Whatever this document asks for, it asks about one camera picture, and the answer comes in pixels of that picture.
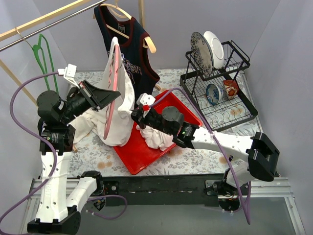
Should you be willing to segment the white tank top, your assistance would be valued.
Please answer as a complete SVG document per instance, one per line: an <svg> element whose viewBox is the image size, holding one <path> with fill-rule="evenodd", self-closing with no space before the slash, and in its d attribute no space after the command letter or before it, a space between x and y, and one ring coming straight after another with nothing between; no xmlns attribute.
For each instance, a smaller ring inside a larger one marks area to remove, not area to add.
<svg viewBox="0 0 313 235"><path fill-rule="evenodd" d="M144 138L147 146L152 149L160 149L164 151L171 145L173 145L173 136L165 134L152 127L146 126L145 129L140 129L136 126L136 129L140 131L141 136Z"/></svg>
<svg viewBox="0 0 313 235"><path fill-rule="evenodd" d="M108 146L124 146L131 135L134 109L134 88L124 67L123 56L117 37L113 37L109 50L109 59L103 77L96 88L119 91L120 96L110 105L94 111L88 109L70 124L75 128L73 143L82 140L93 131Z"/></svg>

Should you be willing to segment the pink plastic hanger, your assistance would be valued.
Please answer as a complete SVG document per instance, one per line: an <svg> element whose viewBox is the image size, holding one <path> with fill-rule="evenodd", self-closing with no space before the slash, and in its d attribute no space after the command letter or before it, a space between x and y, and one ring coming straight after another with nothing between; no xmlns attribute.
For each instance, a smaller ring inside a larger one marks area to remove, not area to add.
<svg viewBox="0 0 313 235"><path fill-rule="evenodd" d="M113 94L117 94L117 83L118 83L118 70L120 65L120 47L119 45L114 46L113 50L114 54L112 57L112 63L110 65L110 73L109 73L109 86L108 89L113 92ZM104 128L104 135L103 139L105 140L109 134L110 131L110 125L112 122L112 116L114 112L114 102L116 97L113 99L113 101L110 103L106 110L106 122L105 122L105 128Z"/></svg>

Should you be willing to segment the green plastic hanger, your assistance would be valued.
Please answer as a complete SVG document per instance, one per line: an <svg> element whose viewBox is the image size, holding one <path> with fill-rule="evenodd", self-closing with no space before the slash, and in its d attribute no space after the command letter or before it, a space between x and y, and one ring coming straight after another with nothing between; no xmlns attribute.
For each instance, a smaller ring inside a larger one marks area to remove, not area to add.
<svg viewBox="0 0 313 235"><path fill-rule="evenodd" d="M48 63L50 65L51 72L55 72L50 46L48 40L43 34L39 34L38 42L32 46L32 51L43 75L49 73Z"/></svg>

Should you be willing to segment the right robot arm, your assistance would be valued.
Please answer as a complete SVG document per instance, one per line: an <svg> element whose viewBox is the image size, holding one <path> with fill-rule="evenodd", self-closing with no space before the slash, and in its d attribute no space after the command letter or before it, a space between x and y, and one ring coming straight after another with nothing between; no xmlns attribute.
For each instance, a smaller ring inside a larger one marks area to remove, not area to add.
<svg viewBox="0 0 313 235"><path fill-rule="evenodd" d="M237 157L243 163L229 168L221 181L208 187L208 192L215 195L230 196L248 182L258 179L272 182L276 175L279 150L262 133L254 136L236 136L209 130L184 120L184 115L174 106L167 106L162 113L144 105L131 113L132 120L145 129L151 127L173 137L172 141L182 148L211 150L226 155L227 160Z"/></svg>

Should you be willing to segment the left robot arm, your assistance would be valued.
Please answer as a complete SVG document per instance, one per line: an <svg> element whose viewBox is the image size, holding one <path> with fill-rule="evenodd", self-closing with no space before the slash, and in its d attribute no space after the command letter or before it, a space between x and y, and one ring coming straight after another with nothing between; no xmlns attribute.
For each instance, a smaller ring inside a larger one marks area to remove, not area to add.
<svg viewBox="0 0 313 235"><path fill-rule="evenodd" d="M37 98L42 182L40 204L27 231L35 234L78 232L81 210L91 196L103 196L101 173L85 171L70 195L67 195L67 171L71 158L75 128L70 124L88 109L102 110L120 96L120 92L104 90L86 80L70 89L66 100L55 91L45 91Z"/></svg>

